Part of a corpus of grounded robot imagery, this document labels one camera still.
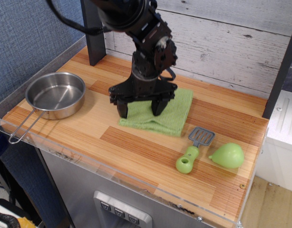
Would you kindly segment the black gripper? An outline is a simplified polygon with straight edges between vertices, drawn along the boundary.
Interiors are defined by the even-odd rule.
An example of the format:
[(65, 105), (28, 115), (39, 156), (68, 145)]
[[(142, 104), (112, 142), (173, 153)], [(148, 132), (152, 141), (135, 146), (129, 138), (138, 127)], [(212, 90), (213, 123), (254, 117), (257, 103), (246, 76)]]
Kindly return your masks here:
[(158, 77), (152, 79), (140, 78), (141, 74), (132, 71), (129, 78), (109, 88), (110, 102), (117, 105), (117, 111), (121, 118), (127, 118), (128, 103), (135, 101), (152, 101), (151, 110), (154, 116), (159, 116), (169, 101), (174, 99), (177, 85), (172, 83), (176, 78), (171, 69), (167, 69), (170, 77)]

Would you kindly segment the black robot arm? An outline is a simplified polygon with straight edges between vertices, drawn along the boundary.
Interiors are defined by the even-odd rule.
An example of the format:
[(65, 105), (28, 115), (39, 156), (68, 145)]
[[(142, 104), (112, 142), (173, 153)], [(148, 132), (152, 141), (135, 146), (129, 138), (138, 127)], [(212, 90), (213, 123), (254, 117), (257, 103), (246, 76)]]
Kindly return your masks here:
[(160, 115), (174, 98), (176, 46), (171, 29), (156, 12), (154, 0), (95, 0), (99, 18), (105, 28), (130, 36), (136, 50), (132, 54), (131, 74), (109, 88), (110, 102), (119, 116), (127, 117), (128, 104), (151, 101), (153, 115)]

